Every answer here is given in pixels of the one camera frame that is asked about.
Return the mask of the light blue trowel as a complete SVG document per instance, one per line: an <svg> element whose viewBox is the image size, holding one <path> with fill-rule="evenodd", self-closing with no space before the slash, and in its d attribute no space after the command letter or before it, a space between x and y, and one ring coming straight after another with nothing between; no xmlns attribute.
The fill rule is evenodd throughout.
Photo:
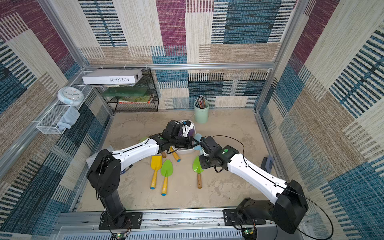
<svg viewBox="0 0 384 240"><path fill-rule="evenodd" d="M202 135L201 134L198 134L196 133L195 136L194 136L194 140L200 142L201 141L201 138L202 138ZM199 151L200 153L202 153L202 148L199 144L197 144L195 147L194 147L194 150L195 151Z"/></svg>

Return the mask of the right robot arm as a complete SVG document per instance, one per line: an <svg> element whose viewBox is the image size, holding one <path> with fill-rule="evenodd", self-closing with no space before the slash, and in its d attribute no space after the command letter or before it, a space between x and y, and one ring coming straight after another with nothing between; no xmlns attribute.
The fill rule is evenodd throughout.
<svg viewBox="0 0 384 240"><path fill-rule="evenodd" d="M309 209L303 188L297 181L286 182L262 170L231 146L221 147L213 137L200 141L203 154L199 161L203 169L218 168L246 180L266 197L258 203L245 199L238 206L238 216L244 220L265 219L288 234L294 234Z"/></svg>

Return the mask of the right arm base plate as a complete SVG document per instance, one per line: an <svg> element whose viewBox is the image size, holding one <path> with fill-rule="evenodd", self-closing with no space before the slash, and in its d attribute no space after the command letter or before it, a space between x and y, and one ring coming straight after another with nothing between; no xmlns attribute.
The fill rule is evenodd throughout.
<svg viewBox="0 0 384 240"><path fill-rule="evenodd" d="M264 219L251 219L235 209L223 210L224 222L226 226L245 226L245 225L265 225Z"/></svg>

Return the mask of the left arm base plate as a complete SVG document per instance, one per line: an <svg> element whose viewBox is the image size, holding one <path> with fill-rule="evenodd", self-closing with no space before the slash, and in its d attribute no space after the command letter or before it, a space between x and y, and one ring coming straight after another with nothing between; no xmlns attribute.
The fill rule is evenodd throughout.
<svg viewBox="0 0 384 240"><path fill-rule="evenodd" d="M142 212L126 212L113 219L106 211L104 211L101 214L99 230L140 229L142 218Z"/></svg>

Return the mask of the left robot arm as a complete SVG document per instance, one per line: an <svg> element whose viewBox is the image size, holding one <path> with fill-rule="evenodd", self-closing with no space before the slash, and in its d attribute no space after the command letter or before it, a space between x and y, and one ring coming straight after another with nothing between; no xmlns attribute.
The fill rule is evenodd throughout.
<svg viewBox="0 0 384 240"><path fill-rule="evenodd" d="M133 164L147 157L152 157L174 148L191 149L194 143L195 125L192 121L168 122L159 134L150 135L146 140L122 150L109 151L103 149L96 154L87 179L96 190L96 197L105 208L101 215L100 230L138 229L133 217L127 213L120 200L118 187L120 175Z"/></svg>

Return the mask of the white plastic storage box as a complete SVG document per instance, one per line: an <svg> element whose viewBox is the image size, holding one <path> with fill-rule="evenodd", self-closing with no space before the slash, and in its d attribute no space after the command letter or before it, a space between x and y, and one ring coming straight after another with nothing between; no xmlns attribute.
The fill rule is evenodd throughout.
<svg viewBox="0 0 384 240"><path fill-rule="evenodd" d="M192 149L178 149L177 154L181 154L181 155L191 154L194 151L195 151L194 148L192 148Z"/></svg>

